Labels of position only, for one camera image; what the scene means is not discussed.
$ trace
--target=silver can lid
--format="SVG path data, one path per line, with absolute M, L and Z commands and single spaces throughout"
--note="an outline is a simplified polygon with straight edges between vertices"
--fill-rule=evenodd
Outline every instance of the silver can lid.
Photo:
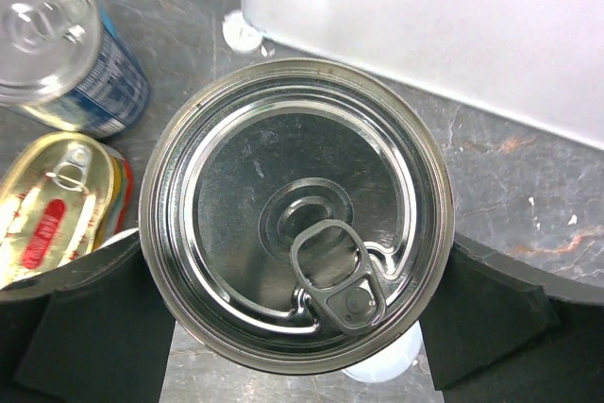
M 100 27 L 94 0 L 0 0 L 0 105 L 70 91 L 96 60 Z
M 269 372 L 362 361 L 409 328 L 453 241 L 442 155 L 394 92 L 314 59 L 193 97 L 150 160 L 143 252 L 203 343 Z

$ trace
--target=can top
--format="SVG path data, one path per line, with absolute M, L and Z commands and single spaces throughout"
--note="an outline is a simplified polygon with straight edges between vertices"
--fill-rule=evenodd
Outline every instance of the can top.
M 105 147 L 73 132 L 32 143 L 0 183 L 0 289 L 92 252 L 116 190 Z
M 92 68 L 100 27 L 94 0 L 0 0 L 0 105 L 70 91 Z
M 314 59 L 207 87 L 159 140 L 143 253 L 204 344 L 264 371 L 362 361 L 409 328 L 453 241 L 438 145 L 394 92 Z

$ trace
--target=black foam holder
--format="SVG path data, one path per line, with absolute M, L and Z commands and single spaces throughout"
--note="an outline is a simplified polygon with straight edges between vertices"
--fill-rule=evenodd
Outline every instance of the black foam holder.
M 602 288 L 458 235 L 420 323 L 445 403 L 604 401 Z M 0 291 L 0 403 L 157 402 L 174 325 L 138 234 L 15 282 Z
M 138 234 L 0 291 L 0 402 L 157 402 L 175 320 Z
M 445 403 L 604 401 L 604 288 L 458 235 L 420 325 Z

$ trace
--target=pull tab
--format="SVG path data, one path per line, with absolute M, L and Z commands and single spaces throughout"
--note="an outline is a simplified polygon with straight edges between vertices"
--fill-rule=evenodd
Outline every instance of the pull tab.
M 83 191 L 90 169 L 92 151 L 78 145 L 65 153 L 52 172 L 47 173 L 55 184 L 67 191 Z
M 87 0 L 41 0 L 34 5 L 13 4 L 5 18 L 12 43 L 29 52 L 45 49 L 60 39 L 79 41 L 82 27 L 91 17 Z
M 312 286 L 304 276 L 298 253 L 306 241 L 332 227 L 340 228 L 350 236 L 357 247 L 359 262 L 355 271 L 343 282 L 321 289 Z M 386 312 L 386 297 L 379 285 L 369 252 L 353 227 L 337 219 L 320 221 L 295 237 L 291 252 L 290 260 L 300 286 L 339 330 L 347 335 L 360 335 L 379 324 Z

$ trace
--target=countertop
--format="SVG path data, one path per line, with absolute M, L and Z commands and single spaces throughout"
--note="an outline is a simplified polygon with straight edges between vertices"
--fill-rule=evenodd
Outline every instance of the countertop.
M 234 54 L 222 37 L 226 13 L 240 0 L 99 0 L 146 69 L 151 104 L 143 119 L 108 144 L 136 177 L 169 119 L 212 80 L 266 59 L 301 53 L 266 43 L 271 52 Z M 519 260 L 604 286 L 604 153 L 508 122 L 390 81 L 442 146 L 453 182 L 457 230 Z M 50 128 L 8 111 L 0 172 Z M 136 203 L 126 227 L 136 226 Z M 176 328 L 161 401 L 436 402 L 428 362 L 385 384 L 365 385 L 342 373 L 287 378 L 226 361 Z

